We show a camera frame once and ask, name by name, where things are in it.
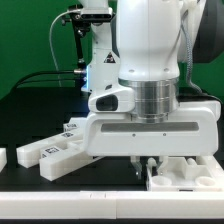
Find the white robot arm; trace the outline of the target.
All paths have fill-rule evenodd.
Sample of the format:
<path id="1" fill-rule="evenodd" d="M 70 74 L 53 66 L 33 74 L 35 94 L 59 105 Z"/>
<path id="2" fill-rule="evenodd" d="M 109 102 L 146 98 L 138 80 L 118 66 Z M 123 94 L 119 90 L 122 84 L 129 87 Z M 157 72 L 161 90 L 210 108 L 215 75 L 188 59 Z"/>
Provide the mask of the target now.
<path id="1" fill-rule="evenodd" d="M 222 0 L 119 0 L 116 41 L 120 69 L 112 83 L 93 89 L 84 132 L 92 156 L 162 159 L 210 156 L 218 147 L 221 104 L 201 94 L 178 100 L 180 61 L 218 55 Z"/>

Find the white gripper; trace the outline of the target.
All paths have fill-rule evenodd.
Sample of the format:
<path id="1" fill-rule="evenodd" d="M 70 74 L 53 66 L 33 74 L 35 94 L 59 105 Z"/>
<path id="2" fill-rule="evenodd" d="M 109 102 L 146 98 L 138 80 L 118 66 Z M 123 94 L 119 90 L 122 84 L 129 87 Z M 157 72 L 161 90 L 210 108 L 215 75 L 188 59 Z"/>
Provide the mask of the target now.
<path id="1" fill-rule="evenodd" d="M 163 176 L 168 156 L 209 156 L 218 150 L 221 104 L 217 100 L 181 102 L 165 121 L 140 123 L 131 117 L 134 91 L 116 84 L 93 91 L 88 107 L 84 150 L 92 156 L 131 156 L 138 179 L 139 156 L 161 156 L 157 174 Z"/>

